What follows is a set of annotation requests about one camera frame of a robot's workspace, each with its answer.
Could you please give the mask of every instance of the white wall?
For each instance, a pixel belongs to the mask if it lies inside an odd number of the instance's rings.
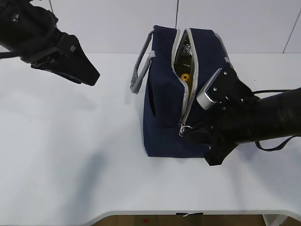
[[[175,27],[177,0],[51,2],[58,28],[87,53],[139,53],[153,25]],[[49,0],[33,4],[50,9]],[[301,0],[179,0],[178,28],[212,29],[230,53],[282,53],[300,11]],[[285,53],[301,53],[301,17]]]
[[[282,53],[300,0],[180,0],[178,27],[217,32],[230,53]]]
[[[299,16],[285,53],[301,53],[301,16]]]
[[[87,53],[138,53],[153,26],[175,27],[177,0],[51,0],[58,28]]]

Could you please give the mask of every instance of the robotic arm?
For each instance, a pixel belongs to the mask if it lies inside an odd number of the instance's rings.
[[[257,93],[282,92],[260,99]],[[210,145],[209,165],[220,165],[241,143],[255,142],[264,151],[281,150],[293,137],[301,136],[301,88],[252,92],[230,64],[220,68],[197,96],[207,111],[203,121],[185,126],[189,140]],[[259,141],[291,136],[276,148],[264,149]]]
[[[0,45],[10,52],[0,59],[20,57],[31,68],[93,86],[100,74],[90,63],[79,40],[56,27],[56,16],[32,0],[0,0]]]

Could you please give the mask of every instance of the metal screw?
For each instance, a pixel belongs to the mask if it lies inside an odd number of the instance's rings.
[[[12,18],[12,22],[17,23],[19,21],[19,14],[14,14]]]

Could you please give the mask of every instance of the wooden floor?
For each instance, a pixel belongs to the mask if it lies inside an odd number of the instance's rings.
[[[261,215],[136,215],[111,216],[94,226],[265,226]],[[282,226],[301,226],[288,218]]]

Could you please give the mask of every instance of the yellow object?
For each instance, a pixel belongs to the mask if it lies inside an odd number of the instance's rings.
[[[190,74],[182,74],[181,80],[187,83],[188,89],[189,89],[189,96],[191,95],[191,89],[192,89],[192,79]]]

